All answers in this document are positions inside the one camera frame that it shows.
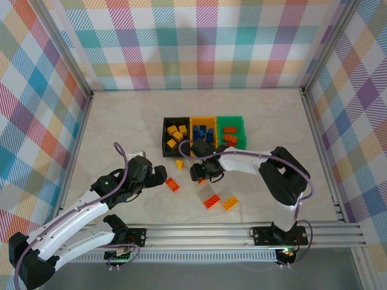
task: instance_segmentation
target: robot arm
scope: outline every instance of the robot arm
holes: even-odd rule
[[[219,181],[225,171],[234,170],[254,175],[260,174],[270,193],[276,199],[275,219],[272,227],[280,233],[288,233],[292,230],[296,223],[298,202],[307,188],[307,181],[290,166],[260,157],[261,155],[279,157],[296,166],[309,177],[309,173],[285,148],[277,147],[272,152],[252,152],[220,145],[214,151],[213,146],[203,140],[198,140],[191,147],[191,151],[198,157],[208,156],[209,153],[214,152],[225,152],[222,155],[205,159],[201,164],[194,164],[190,169],[193,181],[214,178],[218,178],[216,181]],[[226,152],[240,152],[240,154],[226,154]]]
[[[137,197],[143,189],[164,183],[167,177],[165,167],[154,167],[154,171],[152,173],[152,163],[143,152],[128,161],[128,174],[113,195],[93,202],[112,192],[122,182],[123,169],[101,176],[72,207],[28,236],[14,234],[9,240],[9,259],[15,268],[22,253],[31,247],[22,259],[19,272],[27,289],[43,285],[64,264],[93,248],[128,243],[128,228],[116,215],[105,217],[92,230],[79,230],[117,204],[127,202],[131,196]],[[53,227],[42,236],[50,225]]]

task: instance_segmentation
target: plaid wall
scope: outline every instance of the plaid wall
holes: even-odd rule
[[[312,58],[312,61],[310,62],[309,66],[308,66],[307,72],[305,73],[304,78],[302,79],[302,82],[301,82],[302,87],[305,86],[311,72],[314,70],[314,66],[316,65],[317,60],[320,58],[328,40],[331,38],[332,33],[334,31],[333,28],[336,25],[336,23],[338,22],[338,20],[340,19],[348,1],[349,0],[340,0],[340,4],[339,4],[339,6],[337,6],[336,11],[331,19],[331,22],[329,23],[328,28],[325,31],[324,36],[322,37],[320,44],[319,44],[319,46],[318,46],[318,48],[317,48],[317,50]]]
[[[363,0],[312,89],[341,197],[387,286],[387,1]]]
[[[8,239],[51,217],[86,98],[27,0],[0,0],[0,289]]]
[[[339,0],[45,2],[89,82],[115,90],[298,87]]]

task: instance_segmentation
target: white table surface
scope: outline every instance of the white table surface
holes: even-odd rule
[[[134,202],[119,204],[107,214],[115,213],[128,224],[272,221],[275,200],[261,176],[226,172],[218,183],[206,181],[199,185],[190,180],[192,161],[184,160],[184,169],[179,171],[175,159],[163,158],[164,117],[217,115],[243,116],[247,150],[268,151],[283,146],[309,171],[316,195],[304,202],[299,219],[336,219],[297,89],[97,92],[65,208],[76,202],[98,177],[123,168],[123,159],[113,148],[113,142],[118,141],[127,152],[142,149],[154,166],[164,165],[180,189],[173,193],[166,184],[146,189]],[[236,196],[239,204],[228,212],[221,204],[207,210],[203,201],[215,193],[222,202]]]

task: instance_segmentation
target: blue lego brick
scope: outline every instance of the blue lego brick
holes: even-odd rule
[[[206,137],[206,131],[200,130],[199,136],[200,136],[200,138],[204,139]]]

